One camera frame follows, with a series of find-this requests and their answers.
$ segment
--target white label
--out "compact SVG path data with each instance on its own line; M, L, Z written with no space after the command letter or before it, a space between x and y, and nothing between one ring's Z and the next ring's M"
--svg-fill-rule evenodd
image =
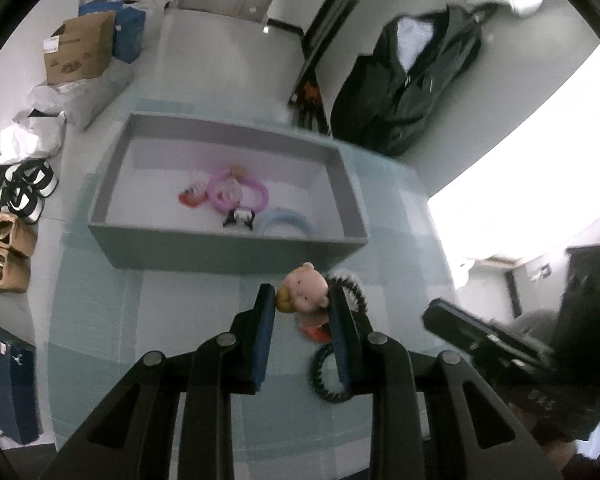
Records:
M54 36L52 38L48 38L42 45L42 49L45 51L45 54L52 54L58 51L58 47L60 46L60 36Z

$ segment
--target brown sandal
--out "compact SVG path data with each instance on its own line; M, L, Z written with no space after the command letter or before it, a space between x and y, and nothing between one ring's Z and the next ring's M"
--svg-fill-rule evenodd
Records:
M26 292L29 279L30 269L26 261L0 247L0 293Z
M38 236L21 218L0 212L0 248L28 258L33 254L37 241Z

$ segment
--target doll face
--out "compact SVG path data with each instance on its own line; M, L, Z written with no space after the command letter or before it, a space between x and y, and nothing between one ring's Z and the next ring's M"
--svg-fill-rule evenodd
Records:
M289 274L283 285L296 312L310 314L328 305L327 282L317 270L301 267Z

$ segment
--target black robot arm in background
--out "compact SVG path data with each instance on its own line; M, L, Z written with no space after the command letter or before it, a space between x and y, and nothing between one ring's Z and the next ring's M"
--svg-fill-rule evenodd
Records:
M64 444L41 480L166 479L183 392L178 478L233 479L231 395L260 389L274 302L274 288L261 285L253 309L238 314L229 332L188 354L145 354ZM433 358L373 332L366 315L350 311L340 286L330 289L329 309L340 381L354 396L373 395L368 478L560 479L541 447L459 353ZM432 444L427 452L416 392L426 400ZM3 459L0 452L0 480L17 480Z

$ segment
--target metal screw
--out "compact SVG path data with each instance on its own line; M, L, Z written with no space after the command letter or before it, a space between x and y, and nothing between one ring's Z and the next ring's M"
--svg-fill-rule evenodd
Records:
M366 340L368 340L372 345L383 345L389 340L389 338L382 332L372 332L366 336Z
M460 362L460 354L453 350L442 352L442 360L448 365L457 365Z
M142 362L145 366L155 366L159 365L162 362L162 353L157 350L153 350L152 352L147 352L144 354L142 358Z
M235 345L236 341L238 341L238 340L236 339L235 335L233 335L231 332L225 332L223 334L220 334L216 338L216 342L220 346L233 346L233 345Z

